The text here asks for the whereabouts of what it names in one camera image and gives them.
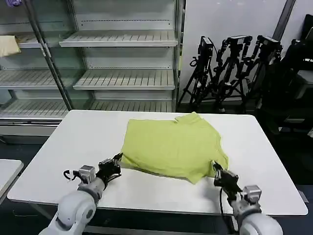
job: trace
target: display shelf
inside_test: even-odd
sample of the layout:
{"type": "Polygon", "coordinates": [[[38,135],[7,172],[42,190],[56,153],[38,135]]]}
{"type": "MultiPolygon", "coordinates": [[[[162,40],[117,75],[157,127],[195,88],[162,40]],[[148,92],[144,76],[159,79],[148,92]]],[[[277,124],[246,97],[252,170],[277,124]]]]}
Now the display shelf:
{"type": "Polygon", "coordinates": [[[60,99],[17,99],[0,109],[0,118],[62,118],[67,113],[60,99]]]}
{"type": "Polygon", "coordinates": [[[134,111],[134,112],[172,112],[171,101],[146,100],[96,100],[90,110],[134,111]]]}
{"type": "MultiPolygon", "coordinates": [[[[41,45],[33,32],[28,33],[13,33],[17,38],[20,48],[40,48],[41,45]]],[[[45,33],[45,40],[49,47],[59,47],[59,41],[65,38],[64,32],[47,32],[45,33]]]]}
{"type": "Polygon", "coordinates": [[[76,90],[174,90],[173,70],[87,70],[76,90]]]}
{"type": "MultiPolygon", "coordinates": [[[[74,71],[68,70],[66,75],[62,77],[63,84],[70,86],[74,71]]],[[[57,90],[58,87],[50,70],[0,70],[0,89],[57,90]]]]}
{"type": "Polygon", "coordinates": [[[60,42],[62,47],[175,47],[173,30],[79,31],[60,42]]]}

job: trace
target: camera tripod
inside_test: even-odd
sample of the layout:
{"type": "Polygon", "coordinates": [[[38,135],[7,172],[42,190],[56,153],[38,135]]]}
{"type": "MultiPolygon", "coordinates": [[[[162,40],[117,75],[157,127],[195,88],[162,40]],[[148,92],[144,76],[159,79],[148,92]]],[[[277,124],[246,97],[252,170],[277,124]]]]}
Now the camera tripod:
{"type": "Polygon", "coordinates": [[[214,45],[208,39],[207,41],[203,40],[205,38],[206,37],[204,36],[201,38],[201,43],[198,48],[198,59],[194,57],[194,60],[190,63],[190,66],[196,68],[190,77],[186,88],[183,89],[183,94],[179,100],[178,106],[181,104],[185,94],[189,93],[191,95],[189,101],[190,111],[196,111],[202,101],[214,99],[214,110],[218,110],[220,113],[223,113],[223,101],[226,98],[231,97],[233,92],[236,91],[242,100],[242,104],[240,106],[241,112],[246,113],[246,102],[253,98],[256,94],[262,93],[262,86],[260,84],[263,83],[267,65],[270,63],[276,63],[281,59],[280,54],[282,46],[280,45],[280,42],[272,38],[259,35],[252,56],[248,57],[246,54],[251,44],[252,37],[229,37],[223,41],[221,49],[217,52],[216,61],[218,65],[213,69],[215,73],[213,76],[210,64],[213,55],[212,48],[214,45]],[[223,63],[222,56],[228,46],[230,48],[230,56],[225,60],[225,63],[223,63]],[[257,65],[258,67],[255,76],[251,82],[248,77],[253,68],[257,65]],[[237,68],[235,79],[229,81],[235,67],[237,68]],[[226,70],[225,75],[220,81],[221,74],[224,70],[226,70]],[[195,84],[193,91],[190,92],[188,89],[193,80],[195,80],[195,84]],[[248,88],[248,92],[246,94],[244,91],[244,80],[246,81],[248,88]]]}
{"type": "Polygon", "coordinates": [[[252,82],[248,84],[249,91],[246,95],[246,98],[241,104],[241,108],[244,110],[244,113],[246,112],[246,103],[250,99],[257,95],[256,102],[259,102],[262,99],[262,95],[267,89],[268,81],[266,80],[266,73],[268,66],[279,63],[281,61],[282,49],[283,46],[279,41],[270,37],[264,37],[262,35],[258,36],[253,54],[247,64],[247,70],[245,72],[246,74],[244,74],[244,76],[248,76],[252,69],[256,65],[258,66],[252,82]],[[254,60],[259,51],[260,53],[258,58],[254,60]]]}

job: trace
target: yellow t-shirt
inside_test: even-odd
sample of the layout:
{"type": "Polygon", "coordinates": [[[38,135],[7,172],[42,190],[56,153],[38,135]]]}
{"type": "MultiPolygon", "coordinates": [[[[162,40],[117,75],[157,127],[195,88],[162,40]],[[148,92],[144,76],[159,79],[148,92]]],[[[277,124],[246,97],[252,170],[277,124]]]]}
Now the yellow t-shirt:
{"type": "Polygon", "coordinates": [[[175,120],[129,120],[121,152],[124,163],[193,184],[214,177],[212,160],[228,168],[220,134],[196,113],[175,120]]]}

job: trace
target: refrigerated display case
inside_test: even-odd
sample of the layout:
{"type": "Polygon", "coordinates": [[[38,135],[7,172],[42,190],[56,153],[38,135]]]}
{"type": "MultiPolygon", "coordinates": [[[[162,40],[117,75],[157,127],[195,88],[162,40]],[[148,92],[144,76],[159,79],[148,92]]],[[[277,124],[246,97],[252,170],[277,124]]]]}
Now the refrigerated display case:
{"type": "Polygon", "coordinates": [[[0,125],[57,125],[70,109],[174,112],[183,0],[0,2],[0,125]]]}
{"type": "MultiPolygon", "coordinates": [[[[40,21],[49,31],[49,44],[58,46],[60,34],[54,29],[64,30],[65,19],[55,15],[40,21]]],[[[0,107],[0,136],[51,134],[53,129],[49,127],[57,126],[69,107],[62,99],[23,5],[9,7],[6,1],[0,1],[0,35],[15,35],[21,49],[21,53],[0,57],[0,93],[10,94],[0,107]],[[47,128],[39,134],[30,129],[17,129],[30,126],[47,128]]],[[[64,86],[71,85],[70,79],[64,83],[64,86]]]]}
{"type": "Polygon", "coordinates": [[[80,51],[85,70],[72,88],[93,97],[88,109],[175,111],[180,1],[67,2],[75,31],[59,45],[80,51]]]}

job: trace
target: floor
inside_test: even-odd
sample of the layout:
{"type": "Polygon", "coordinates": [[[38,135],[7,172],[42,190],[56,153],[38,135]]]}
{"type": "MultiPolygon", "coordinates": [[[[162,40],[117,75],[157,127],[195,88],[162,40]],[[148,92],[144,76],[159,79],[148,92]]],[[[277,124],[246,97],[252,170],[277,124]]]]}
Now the floor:
{"type": "MultiPolygon", "coordinates": [[[[313,221],[313,139],[303,133],[269,136],[273,147],[297,188],[309,203],[306,216],[279,217],[285,235],[312,234],[313,221]]],[[[0,156],[21,160],[25,167],[41,148],[41,144],[4,144],[0,142],[0,156]]],[[[220,217],[176,215],[146,212],[105,211],[96,214],[94,225],[144,230],[226,234],[220,217]]],[[[28,204],[6,199],[0,205],[1,234],[38,234],[49,221],[28,204]]]]}

